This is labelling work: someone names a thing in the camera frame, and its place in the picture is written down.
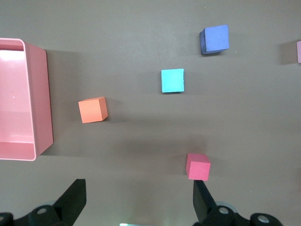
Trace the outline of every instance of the pink bin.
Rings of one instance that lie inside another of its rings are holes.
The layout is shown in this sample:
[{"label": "pink bin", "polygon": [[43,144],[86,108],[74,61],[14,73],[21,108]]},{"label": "pink bin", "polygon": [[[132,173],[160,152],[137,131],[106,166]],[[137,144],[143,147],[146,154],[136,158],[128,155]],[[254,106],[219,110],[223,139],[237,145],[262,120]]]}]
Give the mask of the pink bin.
[{"label": "pink bin", "polygon": [[0,38],[0,159],[33,161],[52,144],[46,51]]}]

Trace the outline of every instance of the foam cube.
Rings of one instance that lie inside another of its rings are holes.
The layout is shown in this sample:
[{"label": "foam cube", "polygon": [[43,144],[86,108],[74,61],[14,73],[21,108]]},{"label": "foam cube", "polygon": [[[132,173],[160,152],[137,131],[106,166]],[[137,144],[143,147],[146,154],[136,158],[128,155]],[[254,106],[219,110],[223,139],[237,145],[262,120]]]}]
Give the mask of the foam cube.
[{"label": "foam cube", "polygon": [[201,54],[219,53],[229,49],[228,25],[206,27],[200,34]]},{"label": "foam cube", "polygon": [[108,117],[107,105],[104,97],[79,101],[79,110],[83,123],[103,121]]},{"label": "foam cube", "polygon": [[298,63],[301,64],[301,41],[297,42]]},{"label": "foam cube", "polygon": [[161,71],[162,92],[184,92],[184,69]]},{"label": "foam cube", "polygon": [[188,179],[207,181],[209,178],[210,164],[206,155],[189,153],[186,164]]}]

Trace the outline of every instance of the cube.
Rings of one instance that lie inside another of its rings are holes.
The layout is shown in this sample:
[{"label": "cube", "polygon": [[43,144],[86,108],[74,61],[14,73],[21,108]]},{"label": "cube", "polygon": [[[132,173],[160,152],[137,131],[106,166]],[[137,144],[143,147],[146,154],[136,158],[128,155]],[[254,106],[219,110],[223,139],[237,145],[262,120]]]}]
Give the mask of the cube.
[{"label": "cube", "polygon": [[83,123],[103,121],[108,117],[107,105],[104,97],[79,101],[79,110]]},{"label": "cube", "polygon": [[209,178],[210,164],[206,155],[189,153],[186,164],[188,179],[207,181]]},{"label": "cube", "polygon": [[219,53],[229,49],[228,25],[206,27],[200,34],[201,54]]},{"label": "cube", "polygon": [[184,92],[184,69],[161,71],[162,92]]},{"label": "cube", "polygon": [[301,64],[301,41],[297,42],[298,63]]}]

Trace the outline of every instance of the pink cube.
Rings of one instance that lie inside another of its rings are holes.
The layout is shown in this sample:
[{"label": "pink cube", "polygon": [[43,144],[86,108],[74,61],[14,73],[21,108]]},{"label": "pink cube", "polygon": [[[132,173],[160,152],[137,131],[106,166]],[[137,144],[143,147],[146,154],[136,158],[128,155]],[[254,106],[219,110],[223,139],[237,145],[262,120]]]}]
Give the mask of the pink cube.
[{"label": "pink cube", "polygon": [[297,42],[298,63],[301,64],[301,41]]},{"label": "pink cube", "polygon": [[186,172],[190,180],[204,180],[209,178],[210,161],[204,154],[188,154]]}]

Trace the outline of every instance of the orange cube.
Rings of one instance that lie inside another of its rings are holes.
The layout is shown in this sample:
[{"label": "orange cube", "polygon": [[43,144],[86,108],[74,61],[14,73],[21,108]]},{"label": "orange cube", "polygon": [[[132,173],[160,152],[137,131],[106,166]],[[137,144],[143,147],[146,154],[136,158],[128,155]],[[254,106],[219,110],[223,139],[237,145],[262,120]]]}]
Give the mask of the orange cube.
[{"label": "orange cube", "polygon": [[107,105],[104,97],[79,101],[79,110],[83,123],[103,121],[108,117]]}]

